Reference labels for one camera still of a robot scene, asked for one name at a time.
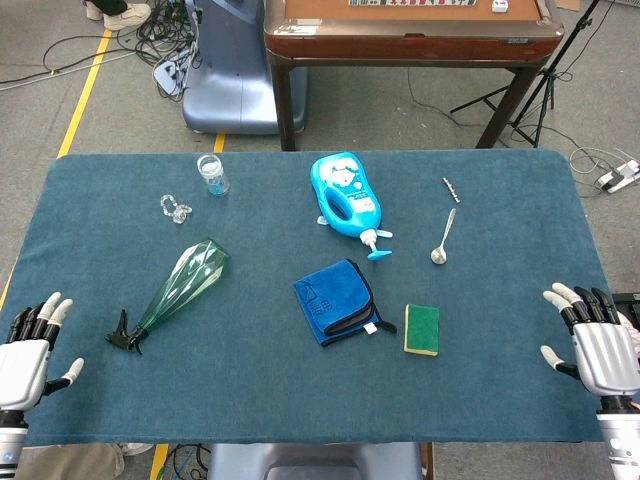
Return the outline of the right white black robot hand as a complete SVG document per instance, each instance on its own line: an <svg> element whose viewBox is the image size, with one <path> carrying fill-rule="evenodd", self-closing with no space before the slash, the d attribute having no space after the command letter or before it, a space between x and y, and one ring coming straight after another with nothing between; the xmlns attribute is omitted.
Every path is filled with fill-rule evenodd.
<svg viewBox="0 0 640 480"><path fill-rule="evenodd" d="M561 282L543 292L568 330L574 349L573 363L562 359L549 345L540 353L556 372L582 383L600 399L601 414L639 414L638 335L621 321L613 299L599 288L570 288Z"/></svg>

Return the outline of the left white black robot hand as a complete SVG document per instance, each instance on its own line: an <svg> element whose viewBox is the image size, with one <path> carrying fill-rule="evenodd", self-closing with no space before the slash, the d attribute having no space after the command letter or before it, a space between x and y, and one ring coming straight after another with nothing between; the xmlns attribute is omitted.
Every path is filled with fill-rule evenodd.
<svg viewBox="0 0 640 480"><path fill-rule="evenodd" d="M1 344L1 409L26 412L44 396L75 383L84 359L75 359L66 373L50 380L49 360L61 327L73 306L59 292L19 312Z"/></svg>

